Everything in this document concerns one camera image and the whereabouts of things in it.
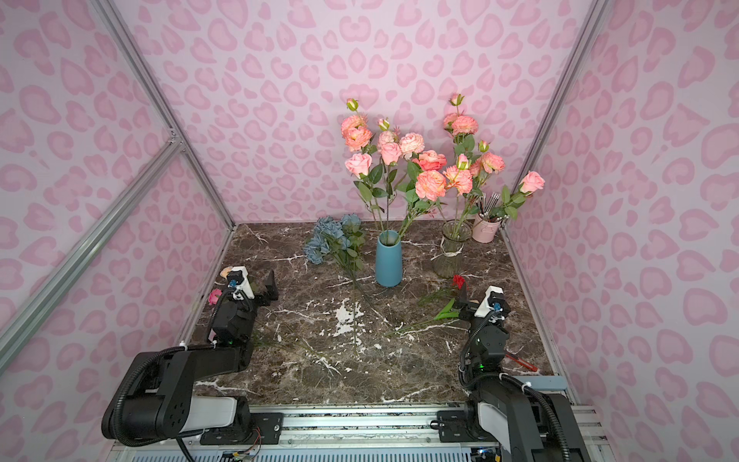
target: pink rose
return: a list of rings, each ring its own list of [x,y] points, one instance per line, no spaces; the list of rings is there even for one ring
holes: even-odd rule
[[[444,154],[437,154],[436,151],[429,149],[428,151],[421,152],[418,155],[418,159],[413,159],[413,162],[420,165],[424,171],[438,170],[446,165],[446,157],[444,157]]]
[[[422,171],[416,180],[416,194],[421,199],[435,201],[446,194],[446,178],[436,170]]]
[[[347,136],[344,137],[349,146],[350,151],[359,151],[364,148],[372,139],[372,132],[366,127],[359,127],[358,129],[348,129]]]
[[[452,134],[477,133],[477,121],[468,115],[461,115],[452,122]]]
[[[369,154],[354,154],[349,160],[344,162],[347,169],[352,172],[357,178],[360,174],[369,174],[370,165],[372,165],[372,156]]]
[[[380,148],[380,154],[382,155],[382,161],[388,166],[393,162],[398,162],[398,159],[401,158],[403,152],[401,151],[401,146],[399,144],[385,143]]]
[[[451,112],[447,114],[446,117],[444,118],[444,128],[448,129],[450,126],[452,126],[452,124],[454,123],[455,120],[457,120],[458,117],[459,117],[459,114],[457,114],[456,112]]]
[[[469,168],[469,172],[472,173],[473,177],[476,177],[480,174],[480,170],[482,169],[482,163],[480,162],[480,159],[477,159]]]
[[[423,137],[418,133],[409,133],[401,138],[401,151],[406,159],[410,159],[414,152],[423,151]]]
[[[377,148],[382,149],[382,146],[385,143],[397,143],[398,140],[395,138],[395,133],[393,132],[382,132],[380,133],[380,136],[377,140]]]
[[[472,191],[472,173],[469,170],[459,170],[456,166],[448,167],[444,176],[449,178],[447,189],[457,188],[457,196]]]
[[[544,189],[544,178],[535,171],[530,171],[521,182],[521,192],[526,194],[537,189]]]
[[[492,152],[486,152],[480,158],[480,162],[483,164],[483,168],[488,173],[495,171],[496,173],[505,168],[505,162],[501,156],[496,156]]]
[[[363,115],[352,114],[341,122],[341,136],[347,137],[349,129],[358,129],[367,126],[367,118]]]

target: marble tabletop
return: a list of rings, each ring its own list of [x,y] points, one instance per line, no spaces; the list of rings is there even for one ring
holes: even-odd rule
[[[433,319],[452,297],[447,291],[451,280],[432,270],[441,224],[412,225],[402,243],[403,281],[384,288],[373,273],[378,232],[373,223],[364,223],[366,265],[358,278],[365,296],[335,263],[313,265],[303,256],[313,223],[240,225],[223,266],[247,267],[255,287],[275,270],[280,299],[260,308],[249,368],[198,382],[195,393],[243,395],[253,404],[463,401],[457,362],[468,324],[451,319],[407,330]],[[469,241],[463,255],[469,298],[480,299],[489,285],[502,287],[512,309],[505,325],[511,333],[508,350],[551,374],[502,239]],[[223,288],[224,281],[218,277],[213,288]],[[211,306],[203,308],[193,342],[203,341],[211,311]],[[509,373],[527,372],[509,359],[503,366]]]

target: pink cup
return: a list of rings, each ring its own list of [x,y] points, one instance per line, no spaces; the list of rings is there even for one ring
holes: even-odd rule
[[[477,215],[474,219],[474,225],[472,225],[472,239],[481,242],[482,244],[492,242],[499,227],[500,221],[484,221],[480,218],[480,215]]]

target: artificial flower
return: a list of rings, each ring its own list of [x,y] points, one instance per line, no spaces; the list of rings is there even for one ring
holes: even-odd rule
[[[459,170],[469,169],[469,159],[464,154],[460,154],[459,158],[457,159],[457,168]]]
[[[358,129],[348,129],[344,139],[350,151],[359,151],[370,143],[372,132],[364,126]]]
[[[542,178],[541,175],[535,171],[530,171],[521,182],[521,192],[526,194],[534,192],[537,189],[544,189],[544,183],[544,178]]]
[[[408,133],[401,138],[399,144],[406,159],[410,159],[414,152],[421,152],[424,148],[423,137],[418,133]]]
[[[448,129],[449,127],[451,127],[454,121],[457,120],[459,116],[460,115],[457,114],[456,112],[451,112],[447,114],[446,117],[444,118],[444,128]]]
[[[457,188],[457,196],[472,191],[472,173],[469,170],[459,170],[457,166],[448,167],[444,176],[449,179],[447,189]]]
[[[382,132],[380,133],[380,136],[378,136],[377,140],[377,149],[382,149],[382,146],[385,143],[397,143],[398,139],[395,137],[395,133],[393,132]]]
[[[349,129],[358,129],[367,126],[367,118],[363,115],[352,114],[341,122],[341,136],[347,137]]]
[[[401,158],[401,155],[403,155],[403,152],[401,151],[401,146],[397,143],[385,143],[380,148],[380,154],[382,156],[382,161],[385,165],[390,165],[393,162],[398,162],[398,159]]]
[[[352,174],[359,178],[360,174],[366,175],[370,173],[372,156],[369,154],[362,154],[358,152],[354,154],[349,160],[344,162],[344,165],[347,167],[347,170],[349,170]]]
[[[416,194],[421,199],[435,201],[446,194],[446,178],[436,170],[422,171],[416,180]]]
[[[413,162],[417,163],[424,171],[438,170],[446,165],[446,157],[444,154],[438,154],[436,151],[429,149],[421,152],[418,159],[413,159]]]
[[[483,165],[483,168],[488,173],[492,173],[493,171],[498,173],[505,168],[505,162],[503,162],[503,158],[501,156],[496,156],[492,152],[486,152],[485,154],[483,154],[483,156],[480,158],[480,163]]]
[[[477,133],[477,121],[468,115],[461,115],[452,122],[452,130],[454,136],[460,133]]]

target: wire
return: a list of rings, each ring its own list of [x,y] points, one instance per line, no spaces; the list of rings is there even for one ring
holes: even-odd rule
[[[185,455],[185,459],[187,459],[187,462],[195,462],[195,458],[192,457],[192,454],[190,454],[190,451],[188,451],[187,446],[185,445],[185,441],[183,441],[182,438],[176,439],[177,445],[180,447],[180,451],[182,451]]]

